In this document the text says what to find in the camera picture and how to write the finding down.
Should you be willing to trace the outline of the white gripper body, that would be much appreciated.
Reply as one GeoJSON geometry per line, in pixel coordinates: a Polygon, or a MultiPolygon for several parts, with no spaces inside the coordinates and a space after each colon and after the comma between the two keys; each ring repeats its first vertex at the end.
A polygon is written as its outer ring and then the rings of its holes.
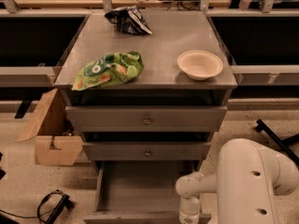
{"type": "Polygon", "coordinates": [[[175,185],[180,198],[178,218],[181,224],[199,224],[201,198],[197,185],[204,176],[199,172],[180,177],[175,185]]]}

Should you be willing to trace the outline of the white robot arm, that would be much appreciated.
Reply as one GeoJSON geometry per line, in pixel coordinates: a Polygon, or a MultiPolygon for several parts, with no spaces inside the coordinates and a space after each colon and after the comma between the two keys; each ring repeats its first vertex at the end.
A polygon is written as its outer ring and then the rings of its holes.
{"type": "Polygon", "coordinates": [[[299,185],[299,171],[289,157],[249,139],[225,143],[217,172],[193,172],[180,177],[181,224],[199,224],[203,193],[217,194],[219,224],[280,224],[275,202],[299,185]]]}

